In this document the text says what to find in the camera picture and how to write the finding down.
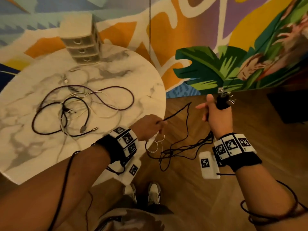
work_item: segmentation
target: wall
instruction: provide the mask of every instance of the wall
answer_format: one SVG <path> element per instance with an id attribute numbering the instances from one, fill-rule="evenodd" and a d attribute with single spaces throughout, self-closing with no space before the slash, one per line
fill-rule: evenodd
<path id="1" fill-rule="evenodd" d="M 299 70 L 296 63 L 308 51 L 295 50 L 295 42 L 306 45 L 307 3 L 151 0 L 150 13 L 150 0 L 0 0 L 0 89 L 64 48 L 59 22 L 82 11 L 93 13 L 104 43 L 134 50 L 156 67 L 168 98 L 215 93 L 221 85 L 275 86 Z"/>

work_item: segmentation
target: herringbone wood floor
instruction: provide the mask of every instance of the herringbone wood floor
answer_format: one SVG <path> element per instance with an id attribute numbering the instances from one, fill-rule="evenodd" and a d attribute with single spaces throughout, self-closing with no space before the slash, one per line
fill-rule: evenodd
<path id="1" fill-rule="evenodd" d="M 266 98 L 268 92 L 255 90 L 235 93 L 234 131 L 244 133 L 256 148 L 263 165 L 276 179 L 293 188 L 300 201 L 308 205 L 308 126 L 299 123 L 283 124 Z M 168 99 L 165 116 L 170 116 L 190 101 L 189 137 L 178 146 L 195 143 L 209 132 L 208 125 L 200 121 L 202 111 L 194 108 L 205 101 L 204 96 Z M 169 120 L 164 149 L 186 136 L 185 120 L 186 111 Z M 211 146 L 206 145 L 201 150 L 210 151 Z M 194 151 L 186 154 L 192 156 Z M 221 168 L 221 172 L 230 173 L 231 170 L 226 167 Z M 255 230 L 248 222 L 247 214 L 240 209 L 243 196 L 235 177 L 204 180 L 197 160 L 180 157 L 172 159 L 169 169 L 161 172 L 158 162 L 144 155 L 140 171 L 134 179 L 137 191 L 146 190 L 150 181 L 160 183 L 162 203 L 177 214 L 190 230 Z M 12 187 L 14 185 L 0 178 L 0 195 Z M 92 229 L 97 218 L 121 197 L 122 186 L 110 180 L 95 186 L 91 192 L 94 195 L 89 211 L 89 225 Z M 87 195 L 57 230 L 86 230 L 84 216 L 89 203 L 90 196 Z"/>

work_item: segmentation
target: person's left arm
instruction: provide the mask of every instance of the person's left arm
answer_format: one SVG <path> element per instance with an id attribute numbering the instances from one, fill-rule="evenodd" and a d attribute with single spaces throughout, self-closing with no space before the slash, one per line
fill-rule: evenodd
<path id="1" fill-rule="evenodd" d="M 143 141 L 161 131 L 165 124 L 161 118 L 147 115 L 130 128 L 138 140 Z M 94 145 L 75 155 L 54 229 L 67 218 L 110 164 L 109 154 L 112 152 Z M 47 230 L 56 212 L 68 162 L 69 158 L 53 165 L 1 198 L 0 230 Z"/>

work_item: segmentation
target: person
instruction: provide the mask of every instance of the person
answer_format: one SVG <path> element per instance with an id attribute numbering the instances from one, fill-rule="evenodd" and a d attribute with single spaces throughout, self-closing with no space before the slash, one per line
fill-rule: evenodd
<path id="1" fill-rule="evenodd" d="M 205 114 L 202 119 L 209 122 L 216 139 L 233 132 L 231 108 L 218 110 L 212 95 L 207 95 L 207 102 L 196 108 L 209 110 L 208 120 Z M 140 141 L 143 141 L 162 131 L 166 124 L 155 115 L 147 115 L 134 123 L 130 129 Z M 69 216 L 98 176 L 110 164 L 110 154 L 112 152 L 107 152 L 104 147 L 95 144 L 75 156 L 54 229 Z M 59 201 L 68 161 L 69 159 L 65 159 L 53 165 L 1 198 L 0 230 L 48 229 Z M 250 212 L 279 217 L 290 211 L 294 205 L 294 198 L 275 181 L 261 163 L 237 168 L 235 174 Z M 133 185 L 125 187 L 124 194 L 124 199 L 100 218 L 94 230 L 187 230 L 175 214 L 160 206 L 161 190 L 157 183 L 150 185 L 148 206 L 144 206 L 143 210 L 128 208 L 136 208 L 136 190 Z M 304 210 L 299 204 L 294 209 L 294 213 L 298 214 Z M 262 221 L 263 218 L 252 217 L 252 219 Z M 307 230 L 307 227 L 307 213 L 270 225 L 256 225 L 256 229 L 260 231 L 300 231 Z"/>

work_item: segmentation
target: person's right arm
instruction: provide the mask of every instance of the person's right arm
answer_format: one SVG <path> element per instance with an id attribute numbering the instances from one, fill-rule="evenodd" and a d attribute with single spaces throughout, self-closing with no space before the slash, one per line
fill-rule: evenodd
<path id="1" fill-rule="evenodd" d="M 233 132 L 231 107 L 219 110 L 216 108 L 214 97 L 207 95 L 207 103 L 196 106 L 197 109 L 209 110 L 209 119 L 204 114 L 202 120 L 208 121 L 216 139 Z M 248 210 L 252 213 L 264 216 L 281 216 L 286 214 L 294 205 L 294 198 L 283 188 L 271 174 L 261 165 L 244 166 L 236 172 L 238 183 L 246 200 Z M 296 211 L 303 210 L 298 205 Z M 264 221 L 252 217 L 254 221 Z M 284 231 L 284 230 L 307 230 L 308 214 L 297 218 L 289 218 L 274 224 L 256 226 L 260 231 Z"/>

